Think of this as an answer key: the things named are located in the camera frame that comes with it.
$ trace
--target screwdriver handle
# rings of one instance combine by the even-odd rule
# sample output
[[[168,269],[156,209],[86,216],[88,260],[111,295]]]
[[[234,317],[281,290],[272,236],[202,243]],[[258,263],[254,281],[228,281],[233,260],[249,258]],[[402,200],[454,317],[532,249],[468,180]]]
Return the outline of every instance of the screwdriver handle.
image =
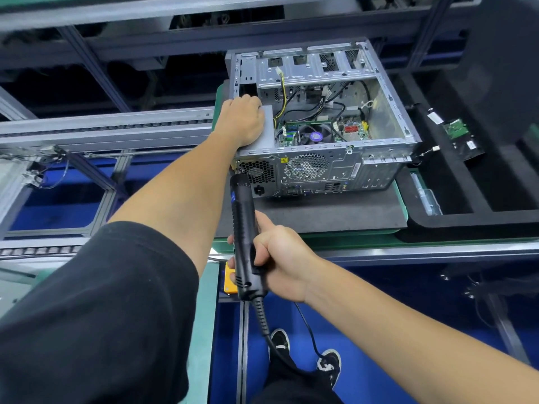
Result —
[[[253,300],[267,294],[266,270],[256,267],[254,238],[259,234],[249,177],[237,174],[230,178],[236,285],[241,300]]]

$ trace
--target black sleeve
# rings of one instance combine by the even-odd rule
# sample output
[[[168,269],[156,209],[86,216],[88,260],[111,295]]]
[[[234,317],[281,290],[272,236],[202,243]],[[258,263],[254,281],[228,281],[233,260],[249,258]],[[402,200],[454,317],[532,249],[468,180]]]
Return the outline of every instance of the black sleeve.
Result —
[[[105,225],[0,320],[0,402],[177,404],[197,291],[168,238]]]

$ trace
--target open computer tower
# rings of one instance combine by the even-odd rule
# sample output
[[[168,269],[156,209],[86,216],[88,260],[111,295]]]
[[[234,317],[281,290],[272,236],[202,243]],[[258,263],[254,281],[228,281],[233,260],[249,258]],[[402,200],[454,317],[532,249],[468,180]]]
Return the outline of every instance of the open computer tower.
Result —
[[[257,95],[262,135],[232,162],[254,196],[383,190],[421,141],[369,41],[233,53],[229,98]]]

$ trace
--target white sticker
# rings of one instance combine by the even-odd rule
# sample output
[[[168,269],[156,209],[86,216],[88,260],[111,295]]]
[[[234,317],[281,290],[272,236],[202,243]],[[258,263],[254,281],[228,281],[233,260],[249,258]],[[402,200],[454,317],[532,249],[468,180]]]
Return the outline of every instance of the white sticker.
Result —
[[[354,178],[357,176],[357,172],[360,170],[361,163],[356,163],[354,166],[354,169],[352,170],[352,174],[350,175],[351,178]]]
[[[427,116],[431,121],[435,122],[435,124],[437,125],[442,124],[444,122],[444,120],[440,116],[438,116],[438,114],[435,111],[430,112]]]

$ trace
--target shoe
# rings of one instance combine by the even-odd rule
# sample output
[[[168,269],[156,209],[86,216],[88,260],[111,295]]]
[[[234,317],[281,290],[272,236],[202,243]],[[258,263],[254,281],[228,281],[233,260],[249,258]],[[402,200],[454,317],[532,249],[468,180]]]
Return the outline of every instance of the shoe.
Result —
[[[290,355],[290,339],[283,329],[275,329],[270,337],[276,348],[286,350],[287,355]],[[271,349],[268,347],[268,355],[271,360],[270,351]]]
[[[329,348],[316,362],[316,371],[328,376],[332,388],[337,384],[341,374],[341,355],[334,349]]]

